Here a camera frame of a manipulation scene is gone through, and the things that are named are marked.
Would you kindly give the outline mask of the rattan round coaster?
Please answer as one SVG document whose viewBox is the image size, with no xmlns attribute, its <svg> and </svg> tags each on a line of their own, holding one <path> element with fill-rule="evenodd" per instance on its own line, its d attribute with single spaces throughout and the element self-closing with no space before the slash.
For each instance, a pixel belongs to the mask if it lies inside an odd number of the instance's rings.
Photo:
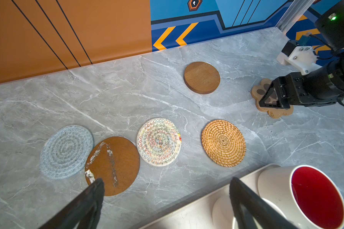
<svg viewBox="0 0 344 229">
<path fill-rule="evenodd" d="M 243 134 L 232 123 L 218 119 L 209 122 L 201 133 L 201 143 L 208 157 L 222 167 L 234 167 L 246 155 Z"/>
</svg>

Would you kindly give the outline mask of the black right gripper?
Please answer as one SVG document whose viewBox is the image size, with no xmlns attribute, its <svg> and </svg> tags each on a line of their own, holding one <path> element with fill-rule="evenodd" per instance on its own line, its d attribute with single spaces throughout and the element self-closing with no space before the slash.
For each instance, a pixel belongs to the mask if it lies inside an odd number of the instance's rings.
<svg viewBox="0 0 344 229">
<path fill-rule="evenodd" d="M 267 100 L 276 95 L 275 103 Z M 290 73 L 273 80 L 259 101 L 260 107 L 290 109 L 291 106 L 329 106 L 344 99 L 344 58 L 329 62 L 308 75 Z"/>
</svg>

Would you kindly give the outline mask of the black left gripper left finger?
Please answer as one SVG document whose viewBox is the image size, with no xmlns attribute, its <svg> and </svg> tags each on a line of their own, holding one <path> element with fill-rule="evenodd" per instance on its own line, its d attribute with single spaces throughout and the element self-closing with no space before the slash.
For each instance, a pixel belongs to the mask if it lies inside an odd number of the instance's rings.
<svg viewBox="0 0 344 229">
<path fill-rule="evenodd" d="M 40 228 L 95 229 L 100 220 L 104 194 L 104 182 L 98 178 Z"/>
</svg>

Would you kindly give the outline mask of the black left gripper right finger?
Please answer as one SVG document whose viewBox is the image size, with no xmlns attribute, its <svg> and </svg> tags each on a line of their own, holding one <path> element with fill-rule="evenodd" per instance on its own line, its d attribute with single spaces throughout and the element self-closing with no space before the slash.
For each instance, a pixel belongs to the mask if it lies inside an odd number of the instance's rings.
<svg viewBox="0 0 344 229">
<path fill-rule="evenodd" d="M 239 178 L 233 177 L 229 197 L 240 229 L 295 229 L 296 227 L 269 206 Z"/>
</svg>

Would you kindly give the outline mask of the dark wooden round coaster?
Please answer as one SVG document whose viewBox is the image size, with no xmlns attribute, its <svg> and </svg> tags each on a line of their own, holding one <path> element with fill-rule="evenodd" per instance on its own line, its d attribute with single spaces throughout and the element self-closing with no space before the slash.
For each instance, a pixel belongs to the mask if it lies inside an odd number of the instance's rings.
<svg viewBox="0 0 344 229">
<path fill-rule="evenodd" d="M 184 70 L 184 82 L 187 87 L 198 94 L 210 94 L 220 84 L 218 70 L 206 62 L 193 62 Z"/>
</svg>

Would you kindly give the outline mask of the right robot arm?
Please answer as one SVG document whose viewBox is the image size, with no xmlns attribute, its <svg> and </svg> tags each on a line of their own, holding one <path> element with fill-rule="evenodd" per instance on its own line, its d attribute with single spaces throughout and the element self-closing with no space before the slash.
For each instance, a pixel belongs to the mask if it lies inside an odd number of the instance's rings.
<svg viewBox="0 0 344 229">
<path fill-rule="evenodd" d="M 288 41 L 277 60 L 294 66 L 297 72 L 274 79 L 257 101 L 259 107 L 287 110 L 291 106 L 344 106 L 344 1 L 325 12 L 315 26 L 322 35 L 319 41 L 337 59 L 325 66 L 316 64 L 319 56 L 306 44 L 315 37 L 311 32 Z"/>
</svg>

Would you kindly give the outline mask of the white mug red inside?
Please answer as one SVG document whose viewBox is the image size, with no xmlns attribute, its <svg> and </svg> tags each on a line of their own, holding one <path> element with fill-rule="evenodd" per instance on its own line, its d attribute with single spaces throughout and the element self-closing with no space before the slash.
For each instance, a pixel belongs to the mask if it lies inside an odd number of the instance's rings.
<svg viewBox="0 0 344 229">
<path fill-rule="evenodd" d="M 258 179 L 262 198 L 274 203 L 288 220 L 310 229 L 342 229 L 344 199 L 334 182 L 309 165 L 278 167 Z"/>
</svg>

